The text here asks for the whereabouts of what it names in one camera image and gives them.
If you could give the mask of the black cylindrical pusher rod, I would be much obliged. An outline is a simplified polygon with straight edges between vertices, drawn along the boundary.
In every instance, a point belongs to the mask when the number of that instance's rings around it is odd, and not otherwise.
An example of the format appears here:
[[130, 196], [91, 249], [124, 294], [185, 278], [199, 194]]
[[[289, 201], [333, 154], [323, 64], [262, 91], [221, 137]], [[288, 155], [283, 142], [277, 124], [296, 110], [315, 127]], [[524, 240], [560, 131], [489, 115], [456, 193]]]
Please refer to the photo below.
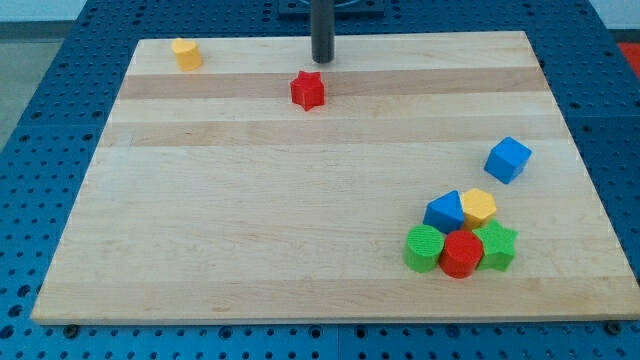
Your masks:
[[334, 59], [335, 17], [333, 0], [310, 1], [312, 59], [319, 64]]

